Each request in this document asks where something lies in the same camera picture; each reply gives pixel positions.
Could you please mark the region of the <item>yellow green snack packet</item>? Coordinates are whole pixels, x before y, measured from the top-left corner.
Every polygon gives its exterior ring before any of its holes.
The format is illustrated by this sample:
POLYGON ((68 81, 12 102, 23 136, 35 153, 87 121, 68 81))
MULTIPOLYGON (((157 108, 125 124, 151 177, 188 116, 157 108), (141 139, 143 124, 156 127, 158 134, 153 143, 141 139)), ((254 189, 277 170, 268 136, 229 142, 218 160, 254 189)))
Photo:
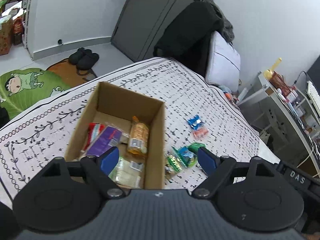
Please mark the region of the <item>yellow green snack packet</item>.
POLYGON ((167 155, 166 156, 166 163, 165 163, 165 176, 167 178, 171 178, 182 171, 182 167, 180 162, 174 155, 167 155))

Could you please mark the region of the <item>white grey pillow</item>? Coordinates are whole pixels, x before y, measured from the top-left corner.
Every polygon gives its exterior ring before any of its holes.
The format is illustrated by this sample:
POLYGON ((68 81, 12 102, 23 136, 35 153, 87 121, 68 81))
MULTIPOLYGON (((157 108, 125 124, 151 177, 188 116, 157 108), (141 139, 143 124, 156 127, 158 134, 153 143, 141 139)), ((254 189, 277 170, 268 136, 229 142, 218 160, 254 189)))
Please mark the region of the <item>white grey pillow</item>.
POLYGON ((232 92, 236 92, 239 86, 240 69, 240 54, 219 32, 213 32, 205 75, 206 83, 225 86, 232 92))

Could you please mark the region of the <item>brown printed cardboard carton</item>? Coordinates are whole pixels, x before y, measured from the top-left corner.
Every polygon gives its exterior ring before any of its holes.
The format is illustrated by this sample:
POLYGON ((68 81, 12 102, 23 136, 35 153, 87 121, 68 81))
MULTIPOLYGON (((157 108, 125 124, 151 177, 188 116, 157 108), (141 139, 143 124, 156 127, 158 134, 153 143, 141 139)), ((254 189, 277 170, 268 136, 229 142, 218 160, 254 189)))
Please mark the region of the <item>brown printed cardboard carton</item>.
POLYGON ((13 20, 11 15, 1 17, 0 22, 0 55, 9 53, 13 39, 13 20))

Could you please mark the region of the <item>white bedside shelf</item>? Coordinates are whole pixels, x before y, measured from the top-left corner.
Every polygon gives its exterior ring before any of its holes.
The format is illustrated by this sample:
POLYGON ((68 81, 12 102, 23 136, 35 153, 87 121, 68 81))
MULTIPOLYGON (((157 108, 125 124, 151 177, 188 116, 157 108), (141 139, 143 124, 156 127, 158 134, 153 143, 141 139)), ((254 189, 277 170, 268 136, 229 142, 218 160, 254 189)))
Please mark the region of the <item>white bedside shelf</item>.
POLYGON ((263 73, 259 72, 239 97, 238 107, 249 124, 272 136, 271 151, 318 178, 319 151, 315 143, 303 128, 302 120, 291 112, 263 73))

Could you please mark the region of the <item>green cartoon floor mat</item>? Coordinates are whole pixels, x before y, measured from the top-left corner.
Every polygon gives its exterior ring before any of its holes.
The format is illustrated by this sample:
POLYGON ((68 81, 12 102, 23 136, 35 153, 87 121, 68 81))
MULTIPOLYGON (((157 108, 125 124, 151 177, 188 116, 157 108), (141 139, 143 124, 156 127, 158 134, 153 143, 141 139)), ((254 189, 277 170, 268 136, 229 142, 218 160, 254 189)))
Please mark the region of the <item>green cartoon floor mat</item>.
POLYGON ((18 69, 1 75, 1 108, 9 119, 37 103, 65 90, 82 85, 97 78, 92 69, 78 70, 75 65, 63 59, 41 68, 18 69))

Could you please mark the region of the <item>open cardboard box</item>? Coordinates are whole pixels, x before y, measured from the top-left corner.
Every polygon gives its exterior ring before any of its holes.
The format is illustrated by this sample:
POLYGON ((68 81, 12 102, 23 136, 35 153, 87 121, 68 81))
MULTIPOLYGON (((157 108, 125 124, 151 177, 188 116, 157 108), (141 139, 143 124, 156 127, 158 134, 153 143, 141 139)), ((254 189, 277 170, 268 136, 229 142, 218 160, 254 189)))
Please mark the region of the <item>open cardboard box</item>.
POLYGON ((133 116, 149 128, 147 156, 131 156, 144 162, 141 185, 144 189, 162 189, 165 165, 165 103, 108 82, 98 83, 91 94, 69 140, 65 160, 73 161, 82 155, 90 123, 110 125, 129 134, 133 116))

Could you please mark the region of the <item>orange biscuit packet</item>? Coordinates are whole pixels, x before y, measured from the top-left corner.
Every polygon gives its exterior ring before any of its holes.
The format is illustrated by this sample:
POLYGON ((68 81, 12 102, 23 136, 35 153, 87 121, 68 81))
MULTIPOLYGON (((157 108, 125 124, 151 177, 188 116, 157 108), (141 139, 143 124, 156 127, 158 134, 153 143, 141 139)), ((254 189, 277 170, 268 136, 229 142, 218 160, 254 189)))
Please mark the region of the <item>orange biscuit packet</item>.
POLYGON ((133 116, 127 151, 132 154, 146 157, 148 152, 148 138, 148 126, 143 122, 140 122, 136 116, 133 116))

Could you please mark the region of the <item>purple snack packet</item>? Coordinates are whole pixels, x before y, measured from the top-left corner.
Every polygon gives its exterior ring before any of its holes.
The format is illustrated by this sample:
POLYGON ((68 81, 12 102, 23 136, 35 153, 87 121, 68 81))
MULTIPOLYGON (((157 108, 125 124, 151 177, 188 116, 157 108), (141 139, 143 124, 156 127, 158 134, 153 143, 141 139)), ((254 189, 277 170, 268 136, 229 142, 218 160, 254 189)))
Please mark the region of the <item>purple snack packet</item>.
POLYGON ((113 126, 106 126, 89 145, 85 151, 85 155, 101 156, 110 148, 118 146, 121 135, 121 130, 113 126))

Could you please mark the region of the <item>red snack bar wrapper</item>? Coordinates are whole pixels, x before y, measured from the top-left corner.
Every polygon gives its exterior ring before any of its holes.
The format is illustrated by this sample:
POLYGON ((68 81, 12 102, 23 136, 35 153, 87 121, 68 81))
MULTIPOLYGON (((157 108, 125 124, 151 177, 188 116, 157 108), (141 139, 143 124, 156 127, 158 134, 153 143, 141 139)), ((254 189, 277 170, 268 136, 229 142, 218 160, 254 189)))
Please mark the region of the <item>red snack bar wrapper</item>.
POLYGON ((103 154, 101 149, 98 148, 98 144, 96 146, 91 146, 91 144, 95 141, 96 137, 105 129, 106 125, 101 123, 90 123, 87 130, 87 140, 84 145, 83 150, 81 151, 82 155, 96 155, 99 156, 103 154))

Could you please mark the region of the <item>blue green snack packet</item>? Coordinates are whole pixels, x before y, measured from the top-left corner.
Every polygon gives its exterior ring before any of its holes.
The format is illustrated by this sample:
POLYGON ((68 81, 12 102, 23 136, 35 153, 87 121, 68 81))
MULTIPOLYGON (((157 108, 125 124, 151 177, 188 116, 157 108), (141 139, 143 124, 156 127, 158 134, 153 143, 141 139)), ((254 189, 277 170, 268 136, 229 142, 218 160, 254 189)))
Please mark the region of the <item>blue green snack packet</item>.
POLYGON ((172 147, 172 149, 175 152, 176 158, 185 168, 193 167, 196 164, 197 155, 190 151, 187 147, 182 147, 179 149, 172 147))

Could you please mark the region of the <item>white patterned bed cover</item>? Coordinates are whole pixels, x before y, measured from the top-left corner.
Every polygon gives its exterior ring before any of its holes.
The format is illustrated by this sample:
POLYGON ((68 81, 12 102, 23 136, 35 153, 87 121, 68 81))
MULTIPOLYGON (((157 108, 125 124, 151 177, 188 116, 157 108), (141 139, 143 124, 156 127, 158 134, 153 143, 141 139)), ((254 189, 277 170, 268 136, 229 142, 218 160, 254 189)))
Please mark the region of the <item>white patterned bed cover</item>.
POLYGON ((120 68, 29 107, 1 129, 1 202, 12 201, 51 160, 78 159, 90 123, 129 132, 133 117, 149 128, 141 186, 193 190, 206 178, 200 165, 166 179, 166 156, 195 137, 188 120, 199 116, 200 139, 217 156, 249 162, 263 144, 222 90, 177 61, 152 58, 120 68))

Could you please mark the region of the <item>grey door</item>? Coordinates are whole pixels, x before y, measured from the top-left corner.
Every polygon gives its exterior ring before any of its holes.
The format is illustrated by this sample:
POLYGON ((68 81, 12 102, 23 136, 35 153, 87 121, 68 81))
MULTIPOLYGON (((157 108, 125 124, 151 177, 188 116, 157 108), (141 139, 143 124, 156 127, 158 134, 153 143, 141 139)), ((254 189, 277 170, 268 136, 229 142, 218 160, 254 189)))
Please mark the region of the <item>grey door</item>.
POLYGON ((152 57, 166 27, 194 0, 126 0, 111 43, 133 62, 152 57))

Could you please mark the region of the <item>orange clear snack packet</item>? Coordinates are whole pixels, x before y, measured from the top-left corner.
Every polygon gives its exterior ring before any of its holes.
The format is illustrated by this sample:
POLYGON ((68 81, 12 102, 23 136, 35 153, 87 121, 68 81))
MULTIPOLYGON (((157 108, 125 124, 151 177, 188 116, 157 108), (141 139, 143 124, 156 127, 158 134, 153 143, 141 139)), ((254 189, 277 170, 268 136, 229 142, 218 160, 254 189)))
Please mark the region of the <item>orange clear snack packet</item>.
POLYGON ((193 136, 196 140, 200 140, 208 134, 206 126, 200 126, 196 130, 193 130, 193 136))

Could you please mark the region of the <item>black slippers pair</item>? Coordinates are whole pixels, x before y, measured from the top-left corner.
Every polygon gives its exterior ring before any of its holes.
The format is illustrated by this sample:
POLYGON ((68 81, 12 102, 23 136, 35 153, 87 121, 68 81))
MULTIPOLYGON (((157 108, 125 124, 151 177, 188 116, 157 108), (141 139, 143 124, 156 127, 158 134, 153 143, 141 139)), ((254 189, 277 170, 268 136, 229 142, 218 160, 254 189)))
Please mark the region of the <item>black slippers pair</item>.
POLYGON ((99 55, 90 49, 79 48, 69 56, 68 62, 76 66, 77 70, 90 70, 98 62, 99 55))

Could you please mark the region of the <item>black clothes pile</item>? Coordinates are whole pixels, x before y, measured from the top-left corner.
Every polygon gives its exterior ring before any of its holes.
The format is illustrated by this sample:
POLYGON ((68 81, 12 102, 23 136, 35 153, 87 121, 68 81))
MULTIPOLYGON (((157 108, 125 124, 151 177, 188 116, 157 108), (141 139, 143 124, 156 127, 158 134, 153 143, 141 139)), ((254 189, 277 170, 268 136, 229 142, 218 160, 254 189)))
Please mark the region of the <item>black clothes pile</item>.
POLYGON ((233 26, 213 0, 189 4, 167 26, 153 49, 154 57, 171 57, 205 77, 212 33, 228 43, 234 40, 233 26))

